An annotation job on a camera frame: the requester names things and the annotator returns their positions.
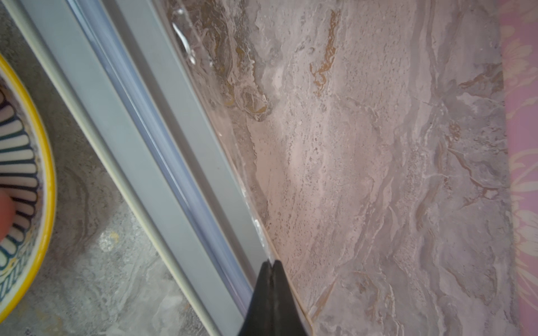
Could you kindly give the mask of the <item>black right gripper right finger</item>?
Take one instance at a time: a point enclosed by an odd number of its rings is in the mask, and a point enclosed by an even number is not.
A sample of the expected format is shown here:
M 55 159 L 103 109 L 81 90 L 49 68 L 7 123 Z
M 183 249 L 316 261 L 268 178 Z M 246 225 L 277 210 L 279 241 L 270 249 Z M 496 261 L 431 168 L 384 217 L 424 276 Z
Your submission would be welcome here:
M 273 334 L 276 336 L 307 336 L 294 296 L 281 261 L 272 268 L 273 283 Z

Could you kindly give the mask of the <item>striped plate of peaches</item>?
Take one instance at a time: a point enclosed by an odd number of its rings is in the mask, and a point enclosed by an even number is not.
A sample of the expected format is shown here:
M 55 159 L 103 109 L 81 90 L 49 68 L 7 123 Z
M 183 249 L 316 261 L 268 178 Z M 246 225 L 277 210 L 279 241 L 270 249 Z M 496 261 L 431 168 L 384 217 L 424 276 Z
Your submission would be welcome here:
M 53 233 L 57 183 L 52 148 L 29 92 L 1 59 L 1 190 L 14 216 L 1 238 L 1 319 L 36 278 Z

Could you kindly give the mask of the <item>cream plastic wrap dispenser box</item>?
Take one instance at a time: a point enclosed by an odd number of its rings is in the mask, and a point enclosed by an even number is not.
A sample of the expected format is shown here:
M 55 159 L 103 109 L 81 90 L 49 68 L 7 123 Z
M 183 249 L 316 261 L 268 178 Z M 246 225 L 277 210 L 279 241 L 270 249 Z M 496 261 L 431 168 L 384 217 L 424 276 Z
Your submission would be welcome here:
M 4 5 L 203 326 L 210 335 L 238 335 L 231 257 L 220 256 L 223 239 L 211 234 L 216 222 L 179 123 L 199 120 L 156 2 Z

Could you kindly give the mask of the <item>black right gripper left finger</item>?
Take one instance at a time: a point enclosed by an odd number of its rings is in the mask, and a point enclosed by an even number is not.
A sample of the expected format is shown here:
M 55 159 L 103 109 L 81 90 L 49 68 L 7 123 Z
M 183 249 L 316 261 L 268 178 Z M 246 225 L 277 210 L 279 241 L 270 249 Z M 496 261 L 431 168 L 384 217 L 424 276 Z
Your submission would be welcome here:
M 273 280 L 270 261 L 262 263 L 239 336 L 273 334 Z

